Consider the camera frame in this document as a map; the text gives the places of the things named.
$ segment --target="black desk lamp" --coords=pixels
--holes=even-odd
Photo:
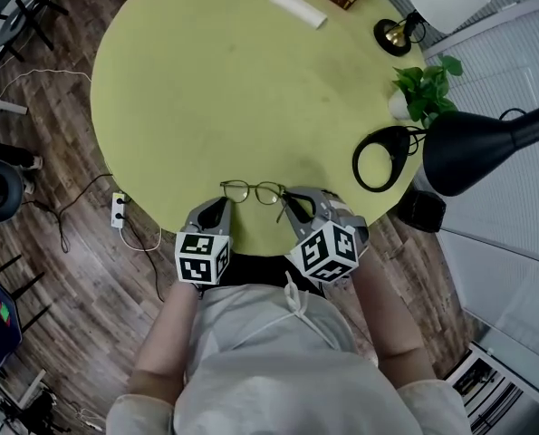
[[[424,141],[430,185],[447,197],[460,195],[516,151],[539,141],[539,108],[512,121],[460,111],[438,116]]]
[[[539,141],[539,109],[512,121],[501,121],[460,111],[438,116],[428,130],[391,126],[368,135],[353,152],[353,175],[371,192],[382,192],[394,185],[408,156],[425,140],[424,170],[436,192],[460,195],[505,162],[517,150]],[[392,170],[383,186],[372,188],[360,175],[360,155],[372,143],[386,149]]]

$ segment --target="white pot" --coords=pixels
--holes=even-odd
[[[408,104],[406,97],[401,90],[396,90],[388,100],[388,109],[390,114],[397,120],[409,120],[410,113],[408,112]]]

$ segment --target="white string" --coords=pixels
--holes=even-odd
[[[21,79],[22,77],[29,76],[31,73],[68,73],[68,74],[79,74],[81,76],[84,76],[86,79],[88,79],[89,82],[91,82],[90,76],[86,74],[85,72],[73,72],[73,71],[67,71],[65,69],[55,70],[55,69],[32,69],[30,72],[25,72],[24,74],[18,75],[15,79],[13,79],[11,82],[9,82],[3,91],[0,93],[0,100],[1,97],[4,96],[5,91],[7,90],[7,87],[9,87],[11,84],[13,84],[18,79]]]
[[[277,317],[273,321],[270,321],[269,323],[265,324],[263,327],[255,330],[254,332],[251,332],[248,336],[246,336],[243,340],[238,342],[237,344],[231,346],[231,350],[235,350],[235,348],[238,348],[243,343],[245,343],[247,340],[250,340],[257,334],[260,334],[263,330],[268,329],[269,327],[274,326],[275,324],[280,323],[281,321],[284,321],[285,319],[289,319],[290,317],[296,316],[299,319],[303,321],[304,324],[308,325],[310,329],[312,329],[316,334],[318,334],[320,337],[323,338],[323,340],[333,349],[337,350],[338,347],[335,346],[332,341],[325,336],[325,334],[318,328],[317,325],[315,325],[312,320],[305,315],[305,311],[307,310],[307,305],[309,302],[309,292],[305,291],[305,295],[303,296],[303,299],[305,300],[304,303],[302,303],[302,300],[299,295],[299,289],[297,288],[297,285],[294,283],[293,279],[291,278],[289,271],[285,271],[285,275],[287,276],[287,285],[284,288],[285,293],[285,300],[287,301],[287,304],[291,308],[292,312],[289,314],[286,314],[281,317]]]
[[[134,246],[129,245],[129,243],[122,236],[122,229],[120,228],[120,229],[118,229],[118,231],[120,232],[120,238],[124,242],[124,245],[126,245],[131,250],[134,250],[134,251],[154,251],[158,247],[160,247],[160,241],[162,240],[162,228],[160,228],[160,230],[159,230],[159,242],[153,248],[147,248],[146,250],[143,250],[142,248],[135,248]]]
[[[84,412],[87,411],[90,413],[90,415],[85,415]],[[102,416],[99,416],[96,414],[96,412],[89,410],[87,408],[82,408],[79,411],[76,411],[76,419],[80,421],[80,424],[82,426],[90,427],[90,424],[93,425],[95,428],[100,429],[100,431],[104,431],[104,428],[99,426],[98,424],[92,422],[92,421],[100,421],[102,425],[106,426],[106,419],[104,419]]]

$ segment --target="power strip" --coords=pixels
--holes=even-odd
[[[112,193],[112,220],[111,225],[114,228],[124,227],[124,201],[126,200],[126,194],[121,192]]]

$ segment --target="white shirt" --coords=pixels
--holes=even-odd
[[[469,435],[462,399],[447,383],[395,390],[356,354],[351,330],[327,300],[267,285],[206,292],[194,323],[188,384],[175,408],[124,395],[107,432]]]

